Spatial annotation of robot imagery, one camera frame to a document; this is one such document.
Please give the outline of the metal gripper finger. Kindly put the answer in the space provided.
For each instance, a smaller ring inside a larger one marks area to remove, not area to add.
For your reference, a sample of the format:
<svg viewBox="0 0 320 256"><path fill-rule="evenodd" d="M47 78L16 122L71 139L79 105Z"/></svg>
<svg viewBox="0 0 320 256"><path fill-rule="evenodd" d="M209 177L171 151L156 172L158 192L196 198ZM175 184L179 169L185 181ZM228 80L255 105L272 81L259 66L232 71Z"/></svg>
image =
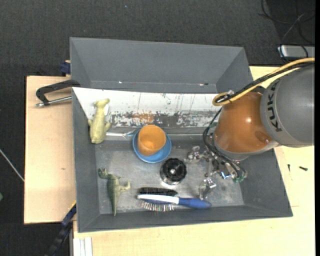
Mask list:
<svg viewBox="0 0 320 256"><path fill-rule="evenodd" d="M199 145L193 146L191 151L187 153L185 164L195 164L200 161L210 161L210 155L207 149L201 150Z"/></svg>
<svg viewBox="0 0 320 256"><path fill-rule="evenodd" d="M199 185L198 192L199 198L204 200L208 197L209 193L217 186L211 177L206 177Z"/></svg>

